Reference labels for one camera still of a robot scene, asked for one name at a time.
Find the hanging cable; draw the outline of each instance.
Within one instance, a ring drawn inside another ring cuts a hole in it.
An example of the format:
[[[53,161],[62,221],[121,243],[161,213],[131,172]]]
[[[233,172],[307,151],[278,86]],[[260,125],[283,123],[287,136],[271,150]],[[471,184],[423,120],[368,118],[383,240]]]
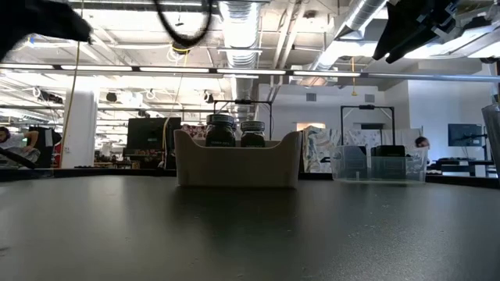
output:
[[[81,0],[81,11],[80,11],[80,17],[84,17],[84,0]],[[69,129],[69,123],[70,123],[70,118],[71,118],[71,108],[73,106],[73,97],[75,94],[75,85],[77,83],[77,74],[78,74],[78,65],[80,63],[80,42],[78,41],[77,45],[77,61],[75,63],[75,73],[73,75],[73,86],[71,86],[71,97],[70,97],[70,103],[68,105],[68,112],[66,113],[66,118],[64,119],[64,127],[63,127],[63,132],[62,132],[62,140],[61,140],[61,161],[59,162],[59,168],[61,165],[63,165],[63,158],[64,158],[64,146],[66,145],[66,134],[68,133]]]
[[[205,23],[203,27],[201,28],[201,33],[198,35],[195,35],[194,37],[188,37],[185,35],[178,34],[172,26],[169,24],[168,20],[166,20],[165,16],[163,15],[162,11],[162,5],[159,3],[159,0],[153,0],[153,3],[155,3],[156,7],[156,12],[158,13],[159,21],[162,23],[163,28],[165,28],[165,31],[172,37],[172,39],[183,45],[185,48],[191,48],[194,47],[197,43],[199,43],[205,35],[209,32],[209,27],[210,23],[212,21],[212,13],[213,13],[213,0],[206,0],[207,3],[205,3],[204,0],[202,0],[202,5],[207,7],[207,17],[205,18]]]
[[[186,51],[186,55],[184,56],[184,67],[186,67],[186,64],[188,63],[188,51]],[[163,124],[163,132],[162,132],[162,149],[164,150],[162,152],[162,162],[163,162],[163,168],[166,169],[166,128],[168,127],[168,123],[170,120],[170,117],[172,116],[173,112],[173,107],[177,103],[177,98],[179,97],[180,93],[180,86],[182,84],[182,78],[184,77],[184,74],[180,75],[180,81],[179,81],[179,87],[177,87],[177,93],[175,94],[175,98],[172,103],[172,107],[170,108],[169,115],[166,117],[165,123]]]

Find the overhead light fixture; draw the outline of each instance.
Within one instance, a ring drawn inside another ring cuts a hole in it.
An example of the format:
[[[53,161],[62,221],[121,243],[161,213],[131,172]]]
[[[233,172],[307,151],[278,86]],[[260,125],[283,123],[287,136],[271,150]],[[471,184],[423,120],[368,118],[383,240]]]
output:
[[[224,78],[258,79],[259,75],[224,74]]]
[[[190,67],[141,67],[145,72],[165,72],[165,73],[208,73],[209,69]]]
[[[23,63],[0,63],[3,69],[54,69],[51,65],[42,64],[23,64]]]
[[[80,3],[80,0],[70,0],[70,2]],[[97,0],[85,0],[85,3],[96,3],[96,4],[120,4],[120,5],[143,5],[143,2],[137,1],[117,1],[117,0],[105,0],[105,1],[97,1]],[[175,5],[175,6],[196,6],[201,7],[202,4],[198,2],[171,2],[171,1],[160,1],[160,5]]]
[[[338,71],[294,71],[295,76],[360,77],[361,73]]]
[[[64,70],[75,70],[76,66],[61,66]],[[78,66],[78,70],[94,71],[132,71],[130,66]]]
[[[255,74],[255,75],[284,75],[285,70],[273,69],[218,69],[218,73],[222,74]]]

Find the yellow cord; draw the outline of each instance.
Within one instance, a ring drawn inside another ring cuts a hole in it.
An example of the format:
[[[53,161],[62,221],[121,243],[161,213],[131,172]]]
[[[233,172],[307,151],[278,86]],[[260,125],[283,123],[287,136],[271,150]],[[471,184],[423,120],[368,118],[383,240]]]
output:
[[[84,17],[84,0],[81,0],[81,11],[80,11],[80,17]],[[73,97],[75,93],[75,84],[77,83],[77,74],[78,74],[78,64],[80,63],[80,42],[78,41],[77,45],[77,63],[75,65],[75,73],[73,75],[73,86],[71,87],[71,97],[70,97],[70,104],[68,105],[68,112],[66,113],[66,119],[64,120],[64,131],[62,132],[62,140],[61,140],[61,162],[59,163],[59,168],[63,165],[63,159],[64,159],[64,147],[66,144],[66,134],[68,132],[69,126],[68,124],[70,123],[70,118],[71,118],[71,108],[73,106]]]

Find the black jar lid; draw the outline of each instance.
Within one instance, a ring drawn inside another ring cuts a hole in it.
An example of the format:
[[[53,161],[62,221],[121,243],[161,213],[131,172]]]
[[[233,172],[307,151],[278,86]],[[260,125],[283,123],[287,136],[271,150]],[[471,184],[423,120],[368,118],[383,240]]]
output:
[[[244,121],[241,123],[242,131],[264,131],[266,124],[261,121]]]
[[[224,114],[210,114],[209,116],[206,116],[206,123],[209,125],[233,126],[234,118],[233,116],[228,116]]]

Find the plastic container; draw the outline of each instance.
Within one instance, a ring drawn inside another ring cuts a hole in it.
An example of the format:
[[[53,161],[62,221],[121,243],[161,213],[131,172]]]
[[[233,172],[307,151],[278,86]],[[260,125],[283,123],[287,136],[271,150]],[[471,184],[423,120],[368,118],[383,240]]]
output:
[[[224,114],[211,114],[206,117],[207,128],[205,146],[233,148],[236,146],[234,136],[234,118]]]
[[[207,148],[176,130],[178,183],[182,187],[296,187],[301,139],[301,132],[292,132],[268,148]]]
[[[245,121],[241,123],[241,147],[242,148],[264,148],[266,139],[264,130],[266,124],[260,121]]]
[[[374,157],[364,148],[340,146],[331,149],[330,164],[334,180],[425,183],[427,149],[407,151],[406,157]]]

